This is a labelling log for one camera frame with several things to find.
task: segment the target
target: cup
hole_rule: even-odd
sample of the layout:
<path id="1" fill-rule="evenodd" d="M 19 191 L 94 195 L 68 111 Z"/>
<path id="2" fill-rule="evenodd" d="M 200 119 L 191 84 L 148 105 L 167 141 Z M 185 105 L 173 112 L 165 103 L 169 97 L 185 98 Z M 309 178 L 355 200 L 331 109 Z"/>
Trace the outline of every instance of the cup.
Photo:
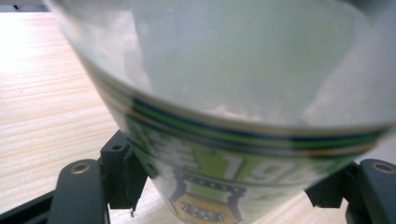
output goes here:
<path id="1" fill-rule="evenodd" d="M 383 60 L 396 52 L 395 29 L 382 22 L 396 18 L 393 9 L 326 0 L 47 4 L 185 223 L 251 223 L 373 148 L 396 120 L 394 63 Z"/>

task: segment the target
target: wooden table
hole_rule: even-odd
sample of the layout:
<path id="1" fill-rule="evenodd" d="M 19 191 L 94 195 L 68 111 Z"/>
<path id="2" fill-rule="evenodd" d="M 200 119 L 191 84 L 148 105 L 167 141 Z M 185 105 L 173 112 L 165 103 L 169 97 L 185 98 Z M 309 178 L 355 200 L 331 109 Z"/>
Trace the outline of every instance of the wooden table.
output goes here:
<path id="1" fill-rule="evenodd" d="M 72 161 L 97 159 L 118 129 L 51 13 L 0 13 L 0 213 L 55 188 Z M 345 222 L 342 209 L 312 208 L 304 194 L 258 223 Z M 177 223 L 149 181 L 134 218 Z"/>

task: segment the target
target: light wood surface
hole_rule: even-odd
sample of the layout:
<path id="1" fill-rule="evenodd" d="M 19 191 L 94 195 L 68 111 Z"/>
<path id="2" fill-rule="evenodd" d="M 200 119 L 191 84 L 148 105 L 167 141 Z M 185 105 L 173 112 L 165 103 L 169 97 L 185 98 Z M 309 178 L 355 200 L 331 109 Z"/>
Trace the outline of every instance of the light wood surface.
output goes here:
<path id="1" fill-rule="evenodd" d="M 0 13 L 0 213 L 55 188 L 72 161 L 97 159 L 117 130 L 51 13 Z M 258 223 L 345 222 L 342 209 L 312 208 L 298 195 Z M 134 218 L 177 223 L 150 182 Z"/>

